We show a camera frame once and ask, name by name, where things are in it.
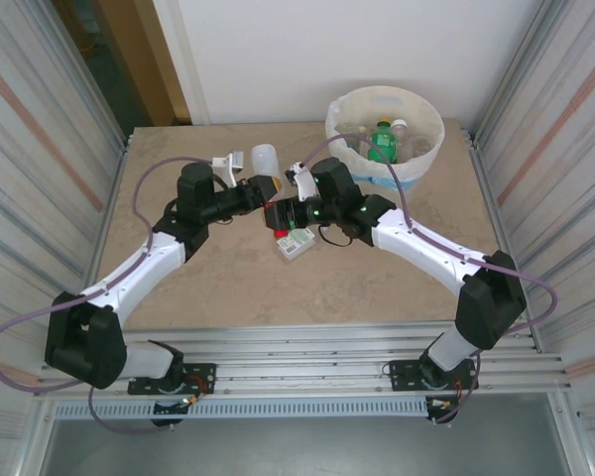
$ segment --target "gray floor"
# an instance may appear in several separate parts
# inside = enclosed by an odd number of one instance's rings
[[[218,419],[124,436],[92,421],[61,421],[43,474],[556,476],[568,470],[545,396],[496,396],[474,397],[452,428],[417,417]]]

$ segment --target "small box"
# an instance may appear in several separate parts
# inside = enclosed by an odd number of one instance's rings
[[[278,240],[278,248],[288,260],[292,260],[315,244],[315,235],[308,228],[296,229],[289,236]]]

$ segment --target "corrugated metal wall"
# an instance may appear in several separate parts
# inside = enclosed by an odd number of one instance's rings
[[[0,323],[82,289],[123,138],[46,2],[0,0]],[[35,383],[42,323],[0,339],[0,364]],[[29,396],[0,383],[0,474]]]
[[[555,3],[476,137],[518,263],[559,292],[540,333],[565,359],[595,448],[595,0]],[[546,293],[527,291],[544,310]]]

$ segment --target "green bottle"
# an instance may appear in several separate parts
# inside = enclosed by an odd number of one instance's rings
[[[390,128],[390,117],[382,116],[379,118],[377,129],[375,129],[371,140],[379,146],[391,164],[397,161],[397,137]],[[368,160],[384,162],[379,153],[373,148],[368,151]]]

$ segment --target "red wire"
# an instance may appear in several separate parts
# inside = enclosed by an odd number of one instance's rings
[[[186,380],[192,379],[195,380],[196,382],[198,382],[198,388],[200,389],[200,392],[202,394],[206,394],[207,393],[207,386],[205,385],[205,381],[202,380],[202,378],[198,377],[197,375],[187,375],[185,376]]]
[[[456,386],[456,390],[458,391],[456,398],[458,399],[458,402],[460,402],[460,399],[463,396],[463,386],[461,385],[460,379],[458,377],[454,379],[454,384]]]

